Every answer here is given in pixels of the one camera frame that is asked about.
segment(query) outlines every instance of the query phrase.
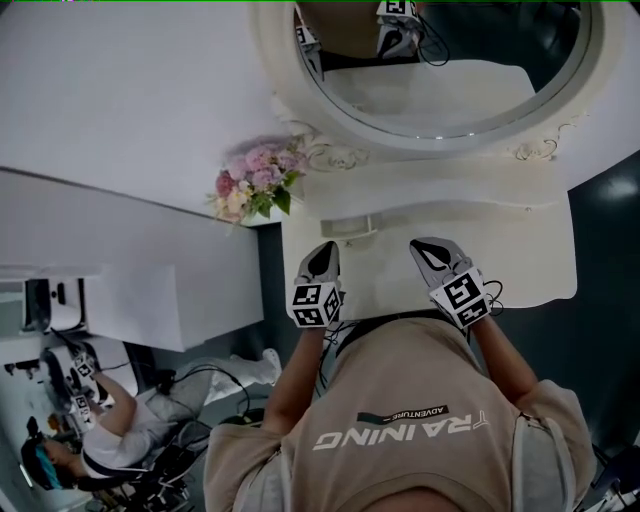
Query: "ornate carving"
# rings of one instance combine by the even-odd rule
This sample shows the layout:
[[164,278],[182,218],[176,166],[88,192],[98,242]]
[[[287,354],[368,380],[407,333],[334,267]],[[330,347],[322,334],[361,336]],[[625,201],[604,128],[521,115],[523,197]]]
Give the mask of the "ornate carving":
[[560,135],[563,129],[568,127],[577,128],[577,121],[580,115],[572,116],[568,122],[561,124],[557,128],[551,128],[542,135],[541,138],[523,142],[517,148],[508,148],[510,155],[518,160],[553,160],[555,152],[560,144]]
[[353,169],[369,162],[369,152],[363,149],[336,144],[331,138],[313,126],[300,121],[274,94],[271,109],[292,135],[301,141],[299,150],[309,160],[309,167],[319,172],[336,172]]

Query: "gray floor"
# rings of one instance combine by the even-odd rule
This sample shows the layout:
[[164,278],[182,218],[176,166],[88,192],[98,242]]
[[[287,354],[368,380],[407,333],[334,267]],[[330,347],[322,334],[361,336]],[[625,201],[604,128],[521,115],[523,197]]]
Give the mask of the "gray floor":
[[[570,300],[506,310],[496,318],[540,378],[573,389],[594,442],[615,449],[633,442],[640,428],[640,152],[569,193],[573,216],[578,292]],[[177,368],[196,357],[237,353],[258,358],[262,349],[290,357],[298,331],[285,311],[280,226],[258,229],[265,320],[213,339],[185,354],[153,350],[158,368]],[[553,250],[553,247],[541,247]],[[325,373],[330,372],[331,361]],[[252,404],[265,403],[271,388],[250,388]],[[236,414],[241,394],[210,404],[202,419],[215,425]],[[204,510],[200,467],[193,492]]]

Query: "green leaf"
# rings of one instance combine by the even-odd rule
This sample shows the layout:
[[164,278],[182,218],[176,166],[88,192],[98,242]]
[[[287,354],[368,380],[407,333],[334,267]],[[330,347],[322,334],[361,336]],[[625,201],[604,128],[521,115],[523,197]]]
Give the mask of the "green leaf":
[[291,194],[289,194],[289,192],[282,187],[279,187],[273,196],[273,202],[284,213],[289,215],[289,212],[291,211]]
[[271,206],[266,202],[260,204],[260,207],[258,208],[258,212],[260,212],[260,215],[262,215],[263,217],[266,217],[267,219],[271,218]]
[[284,185],[287,188],[290,187],[291,185],[293,185],[293,182],[296,181],[298,176],[300,176],[300,171],[291,171],[282,180],[282,185]]

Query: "white cabinet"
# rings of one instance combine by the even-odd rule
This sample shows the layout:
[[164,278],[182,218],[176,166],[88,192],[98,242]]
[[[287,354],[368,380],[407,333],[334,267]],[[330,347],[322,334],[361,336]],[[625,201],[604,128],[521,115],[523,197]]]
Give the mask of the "white cabinet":
[[253,230],[9,172],[0,219],[5,278],[90,270],[94,334],[183,351],[263,318]]

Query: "black cable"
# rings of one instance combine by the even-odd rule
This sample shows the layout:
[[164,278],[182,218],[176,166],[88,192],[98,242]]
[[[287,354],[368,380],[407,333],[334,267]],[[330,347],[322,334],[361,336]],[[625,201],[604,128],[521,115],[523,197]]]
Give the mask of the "black cable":
[[107,370],[117,370],[118,368],[122,368],[123,366],[127,366],[128,364],[130,364],[131,366],[146,366],[147,368],[155,370],[155,367],[152,364],[141,363],[139,361],[128,361],[126,363],[119,364],[118,366],[112,366],[111,368],[100,368],[100,371],[105,372]]
[[616,494],[618,495],[618,498],[620,498],[620,501],[622,502],[623,507],[627,508],[629,505],[627,505],[627,502],[624,501],[624,498],[622,497],[622,494],[620,493],[620,487],[618,485],[615,485],[615,490],[616,490]]
[[247,391],[247,388],[245,388],[235,376],[233,376],[228,371],[223,370],[222,368],[218,368],[217,366],[214,366],[214,365],[199,365],[199,366],[196,366],[195,368],[192,368],[191,370],[189,370],[185,374],[184,377],[181,377],[178,380],[174,381],[173,384],[177,384],[178,382],[182,382],[187,377],[190,377],[192,375],[196,375],[196,374],[201,373],[201,372],[210,372],[210,371],[216,371],[216,372],[224,373],[227,377],[229,377],[231,379],[231,381],[234,384],[236,384],[237,386],[239,386],[242,389],[242,391],[244,392],[245,397],[247,399],[247,405],[246,405],[245,411],[244,411],[244,414],[246,415],[251,410],[251,397],[249,396],[249,392]]
[[56,331],[53,327],[50,328],[50,331],[62,341],[64,341],[65,345],[69,349],[69,352],[71,352],[71,357],[76,357],[80,352],[82,352],[82,346],[80,346],[78,343],[74,343],[69,338],[64,336],[61,332]]
[[[420,56],[427,64],[431,66],[434,66],[434,67],[444,66],[447,62],[449,62],[449,59],[451,58],[451,51],[449,50],[449,46],[447,45],[447,43],[445,43],[442,36],[438,34],[438,32],[431,25],[429,25],[427,20],[425,20],[420,14],[418,14],[418,19],[420,20],[420,24],[422,25],[422,28],[424,30],[424,34],[422,35],[422,37],[420,38],[420,41],[418,42],[418,51],[420,52]],[[434,39],[433,37],[434,35],[439,40],[439,42]],[[425,37],[428,37],[431,40],[431,43],[426,46],[423,46],[422,41]],[[429,51],[429,48],[431,48],[432,46],[436,46],[438,48],[438,53],[433,53]],[[434,56],[439,56],[442,53],[443,49],[446,52],[446,57],[440,64],[434,64],[431,60],[426,58],[423,53],[423,50],[426,50]]]
[[[329,384],[329,381],[325,377],[325,375],[324,375],[324,373],[322,371],[322,368],[324,367],[324,362],[325,362],[325,360],[327,358],[327,355],[329,354],[329,351],[331,349],[331,345],[337,345],[338,344],[338,337],[339,337],[341,332],[346,331],[347,329],[351,329],[352,327],[355,327],[356,325],[358,325],[358,322],[350,322],[348,324],[346,322],[341,322],[340,324],[338,324],[338,327],[336,327],[335,329],[327,330],[328,334],[324,337],[324,339],[326,341],[328,341],[329,343],[328,343],[327,347],[322,352],[322,356],[320,357],[320,364],[318,366],[318,377],[320,378],[320,385],[324,389],[327,389],[327,385]],[[320,392],[318,391],[317,388],[316,388],[316,393],[318,393],[318,396],[320,396]]]
[[502,302],[500,302],[500,301],[498,300],[498,297],[500,297],[500,295],[502,295],[502,290],[504,290],[504,286],[503,286],[502,282],[501,282],[501,281],[498,281],[497,279],[492,279],[491,281],[487,281],[486,283],[484,283],[484,285],[485,285],[485,286],[487,286],[488,284],[498,284],[498,285],[500,285],[500,290],[499,290],[499,291],[498,291],[498,293],[495,295],[495,297],[494,297],[492,294],[487,293],[487,295],[488,295],[489,297],[491,297],[491,300],[490,300],[490,302],[489,302],[489,307],[490,307],[492,310],[493,310],[493,305],[494,305],[494,304],[496,304],[496,303],[500,304],[500,310],[499,310],[497,313],[495,313],[495,314],[492,312],[492,313],[491,313],[491,316],[500,316],[502,313],[504,313],[504,304],[502,304]]

